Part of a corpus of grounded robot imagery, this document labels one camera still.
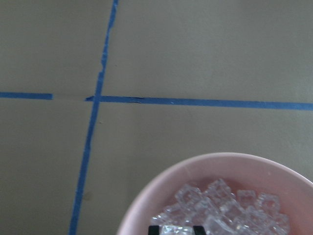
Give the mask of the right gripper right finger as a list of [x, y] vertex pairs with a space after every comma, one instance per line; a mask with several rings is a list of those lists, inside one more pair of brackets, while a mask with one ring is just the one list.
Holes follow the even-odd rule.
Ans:
[[203, 226], [193, 226], [194, 235], [205, 235]]

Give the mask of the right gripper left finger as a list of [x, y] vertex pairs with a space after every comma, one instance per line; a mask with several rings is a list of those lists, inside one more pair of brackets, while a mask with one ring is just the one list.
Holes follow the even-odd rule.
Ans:
[[150, 225], [148, 235], [159, 235], [159, 225]]

